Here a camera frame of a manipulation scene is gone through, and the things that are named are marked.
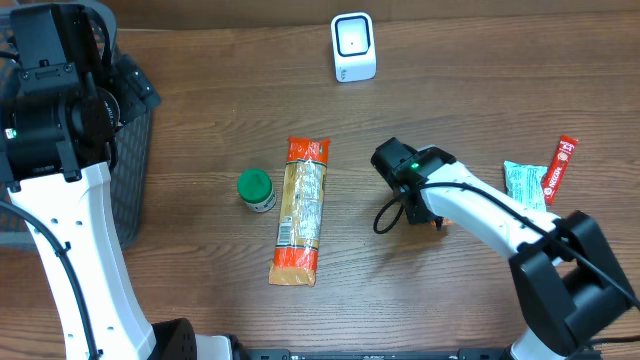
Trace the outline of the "teal snack packet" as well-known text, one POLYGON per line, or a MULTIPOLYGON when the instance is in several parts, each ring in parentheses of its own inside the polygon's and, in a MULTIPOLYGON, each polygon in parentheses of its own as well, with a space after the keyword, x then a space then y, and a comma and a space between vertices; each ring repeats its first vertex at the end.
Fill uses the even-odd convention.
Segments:
POLYGON ((542 180, 547 168, 524 165, 511 161, 503 163, 506 192, 509 197, 534 210, 547 210, 542 190, 542 180))

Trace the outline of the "green lid jar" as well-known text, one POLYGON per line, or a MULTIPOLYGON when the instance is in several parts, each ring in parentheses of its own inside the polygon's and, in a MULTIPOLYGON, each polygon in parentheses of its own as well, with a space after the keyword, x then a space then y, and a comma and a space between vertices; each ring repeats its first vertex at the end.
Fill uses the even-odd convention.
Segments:
POLYGON ((247 207, 254 212, 264 213, 276 204, 276 192, 269 175, 262 169, 251 168, 244 171, 237 180, 237 192, 247 207))

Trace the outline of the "spaghetti pack orange ends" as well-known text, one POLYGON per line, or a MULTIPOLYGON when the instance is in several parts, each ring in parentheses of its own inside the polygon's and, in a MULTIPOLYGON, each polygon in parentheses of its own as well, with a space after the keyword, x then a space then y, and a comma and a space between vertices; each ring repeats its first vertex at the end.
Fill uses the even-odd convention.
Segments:
POLYGON ((329 139, 289 139, 271 285, 316 283, 329 147, 329 139))

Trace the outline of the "red coffee stick sachet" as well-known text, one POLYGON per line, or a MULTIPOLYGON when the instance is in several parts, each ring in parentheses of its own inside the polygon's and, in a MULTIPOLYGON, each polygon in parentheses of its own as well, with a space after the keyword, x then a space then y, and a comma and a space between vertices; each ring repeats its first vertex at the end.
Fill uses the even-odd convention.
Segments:
POLYGON ((560 137, 555 155, 548 168, 546 177, 542 181, 542 191, 547 205, 552 205, 569 162, 576 150, 579 141, 568 135, 560 137))

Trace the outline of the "orange Kleenex tissue pack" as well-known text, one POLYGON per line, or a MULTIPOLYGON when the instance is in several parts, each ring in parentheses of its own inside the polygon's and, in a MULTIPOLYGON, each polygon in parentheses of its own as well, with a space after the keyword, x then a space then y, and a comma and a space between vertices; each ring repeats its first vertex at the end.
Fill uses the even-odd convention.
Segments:
POLYGON ((435 219, 431 222, 431 224, 435 227, 438 226, 449 226, 449 225, 453 225, 455 224, 454 221, 451 221, 450 219, 447 218, 439 218, 439 219, 435 219))

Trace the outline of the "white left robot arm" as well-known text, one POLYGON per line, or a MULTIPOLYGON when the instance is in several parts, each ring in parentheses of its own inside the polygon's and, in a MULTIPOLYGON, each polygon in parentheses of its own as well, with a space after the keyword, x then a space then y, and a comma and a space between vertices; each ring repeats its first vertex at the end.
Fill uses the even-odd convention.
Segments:
POLYGON ((149 322, 135 297, 114 224, 116 133, 160 97, 116 57, 113 13, 94 1, 8 10, 19 92, 1 103, 4 208, 27 223, 70 359, 242 359, 231 335, 149 322))

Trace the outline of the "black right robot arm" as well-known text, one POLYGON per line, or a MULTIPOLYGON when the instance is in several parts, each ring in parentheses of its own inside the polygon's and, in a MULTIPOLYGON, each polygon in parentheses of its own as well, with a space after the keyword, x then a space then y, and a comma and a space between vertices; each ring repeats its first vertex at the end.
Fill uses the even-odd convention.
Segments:
POLYGON ((494 358, 596 358, 598 333, 639 306, 589 215, 562 218, 528 208, 436 146, 415 149, 392 137, 376 148, 371 164, 409 223, 451 220, 507 260, 528 328, 494 358))

